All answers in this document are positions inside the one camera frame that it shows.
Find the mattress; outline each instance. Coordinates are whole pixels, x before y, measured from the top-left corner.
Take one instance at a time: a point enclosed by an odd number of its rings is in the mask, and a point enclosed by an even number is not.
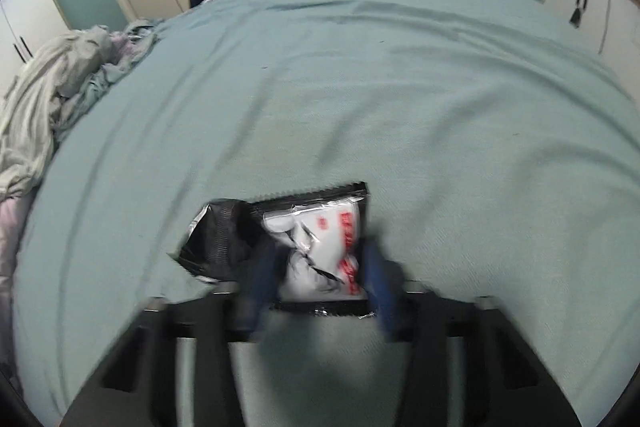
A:
[[[206,292],[167,255],[204,201],[352,180],[413,279],[497,296],[603,418],[640,362],[640,119],[566,22],[534,0],[215,0],[160,33],[27,225],[15,342],[45,427],[147,298]],[[374,321],[280,315],[233,349],[248,424],[281,427],[391,425],[404,354]]]

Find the bed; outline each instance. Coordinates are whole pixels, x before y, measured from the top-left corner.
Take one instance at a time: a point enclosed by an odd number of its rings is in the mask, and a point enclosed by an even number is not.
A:
[[[566,22],[533,0],[215,0],[159,37],[66,138],[22,240],[15,347],[45,427],[145,299],[206,292],[167,255],[204,201],[361,179],[386,251],[502,300],[598,424],[640,362],[640,119]],[[234,347],[248,424],[391,425],[403,349],[273,315]]]

